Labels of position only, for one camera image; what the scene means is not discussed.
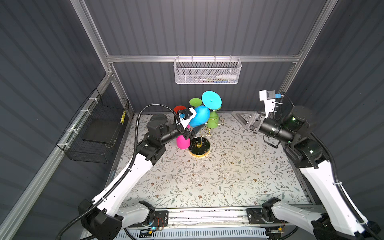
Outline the blue wine glass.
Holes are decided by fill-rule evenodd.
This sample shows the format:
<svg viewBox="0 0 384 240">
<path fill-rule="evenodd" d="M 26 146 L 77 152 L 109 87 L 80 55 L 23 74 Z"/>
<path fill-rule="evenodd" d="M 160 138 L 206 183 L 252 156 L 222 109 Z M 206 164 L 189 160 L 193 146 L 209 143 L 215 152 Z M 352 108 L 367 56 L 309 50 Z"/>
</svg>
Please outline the blue wine glass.
<svg viewBox="0 0 384 240">
<path fill-rule="evenodd" d="M 189 123 L 192 128 L 204 125 L 210 117 L 210 111 L 216 110 L 219 107 L 222 107 L 222 99 L 216 92 L 206 91 L 202 94 L 200 98 L 203 101 L 203 104 L 197 108 L 194 108 L 197 112 L 197 115 Z"/>
</svg>

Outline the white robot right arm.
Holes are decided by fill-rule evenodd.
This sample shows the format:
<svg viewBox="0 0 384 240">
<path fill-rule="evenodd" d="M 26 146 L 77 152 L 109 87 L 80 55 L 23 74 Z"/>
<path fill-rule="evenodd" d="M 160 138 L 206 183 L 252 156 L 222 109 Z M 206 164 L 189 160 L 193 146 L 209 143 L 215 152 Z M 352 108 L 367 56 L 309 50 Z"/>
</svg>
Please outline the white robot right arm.
<svg viewBox="0 0 384 240">
<path fill-rule="evenodd" d="M 318 240 L 380 239 L 379 225 L 368 221 L 358 210 L 338 178 L 332 154 L 312 132 L 316 118 L 310 109 L 294 106 L 281 121 L 260 112 L 252 112 L 249 118 L 236 111 L 232 115 L 246 130 L 282 144 L 286 156 L 307 179 L 326 210 L 322 214 L 306 211 L 273 197 L 262 205 L 264 222 L 285 221 Z"/>
</svg>

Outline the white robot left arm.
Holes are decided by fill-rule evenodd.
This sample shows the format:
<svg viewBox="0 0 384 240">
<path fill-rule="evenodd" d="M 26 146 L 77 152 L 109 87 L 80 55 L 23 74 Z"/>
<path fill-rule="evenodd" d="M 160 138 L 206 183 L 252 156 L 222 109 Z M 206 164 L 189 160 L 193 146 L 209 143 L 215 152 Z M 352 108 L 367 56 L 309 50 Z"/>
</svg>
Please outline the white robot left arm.
<svg viewBox="0 0 384 240">
<path fill-rule="evenodd" d="M 164 114 L 151 117 L 144 139 L 134 142 L 131 161 L 101 193 L 79 205 L 81 224 L 91 233 L 91 239 L 112 240 L 124 228 L 135 224 L 148 226 L 153 222 L 155 208 L 145 201 L 124 209 L 120 206 L 137 182 L 165 153 L 167 143 L 180 136 L 188 139 L 194 135 L 190 127 L 196 115 L 196 111 L 189 108 L 178 111 L 173 123 L 169 123 Z"/>
</svg>

